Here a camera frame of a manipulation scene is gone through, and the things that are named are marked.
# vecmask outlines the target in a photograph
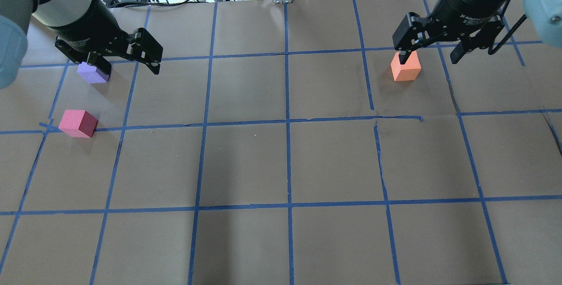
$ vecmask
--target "cube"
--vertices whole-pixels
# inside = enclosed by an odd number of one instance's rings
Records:
[[[82,62],[78,65],[78,74],[85,79],[88,83],[107,83],[109,81],[109,74],[104,73],[98,67],[94,65],[89,65],[88,63]]]
[[[58,128],[71,137],[91,138],[98,119],[87,111],[67,109]]]
[[[394,77],[395,81],[414,81],[422,66],[420,65],[420,61],[418,59],[417,51],[414,51],[410,54],[410,57],[406,61],[406,64],[401,65],[399,59],[399,52],[394,55],[394,59],[390,64],[392,69],[392,76]]]

